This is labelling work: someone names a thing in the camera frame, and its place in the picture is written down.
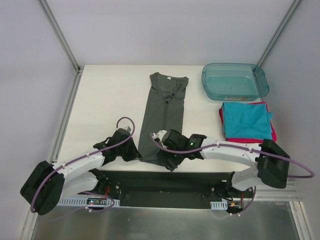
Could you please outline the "dark grey t shirt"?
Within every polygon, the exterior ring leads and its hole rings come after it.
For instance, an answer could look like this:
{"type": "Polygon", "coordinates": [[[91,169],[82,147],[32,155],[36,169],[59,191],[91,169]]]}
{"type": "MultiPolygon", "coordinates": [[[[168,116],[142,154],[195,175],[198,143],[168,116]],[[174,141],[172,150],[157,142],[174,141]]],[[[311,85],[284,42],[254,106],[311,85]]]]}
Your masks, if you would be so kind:
{"type": "Polygon", "coordinates": [[[150,133],[161,130],[182,131],[184,103],[188,77],[173,77],[158,72],[150,75],[151,87],[145,107],[138,142],[141,162],[160,165],[159,148],[150,138],[150,133]]]}

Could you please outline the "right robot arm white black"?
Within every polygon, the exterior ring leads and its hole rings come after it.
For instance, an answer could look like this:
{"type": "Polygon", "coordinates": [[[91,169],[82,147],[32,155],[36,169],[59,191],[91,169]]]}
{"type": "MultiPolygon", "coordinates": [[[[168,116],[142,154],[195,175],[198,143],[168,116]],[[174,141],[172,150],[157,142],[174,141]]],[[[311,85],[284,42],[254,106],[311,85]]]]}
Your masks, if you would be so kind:
{"type": "Polygon", "coordinates": [[[231,171],[225,192],[237,197],[251,187],[266,185],[274,189],[287,186],[289,155],[273,140],[262,143],[230,143],[202,135],[186,137],[176,130],[160,130],[150,134],[160,149],[157,157],[169,170],[175,170],[183,160],[222,160],[247,166],[231,171]]]}

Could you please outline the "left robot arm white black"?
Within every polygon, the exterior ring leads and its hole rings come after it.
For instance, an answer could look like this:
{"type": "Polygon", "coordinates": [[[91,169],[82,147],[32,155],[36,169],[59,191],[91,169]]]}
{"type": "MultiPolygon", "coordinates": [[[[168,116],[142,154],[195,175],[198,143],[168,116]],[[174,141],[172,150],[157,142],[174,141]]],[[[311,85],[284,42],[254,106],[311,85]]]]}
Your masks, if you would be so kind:
{"type": "Polygon", "coordinates": [[[109,183],[99,168],[117,157],[126,162],[141,157],[129,127],[118,128],[111,137],[96,143],[91,152],[76,160],[38,163],[22,186],[20,195],[40,216],[53,210],[59,201],[79,193],[106,196],[109,183]]]}

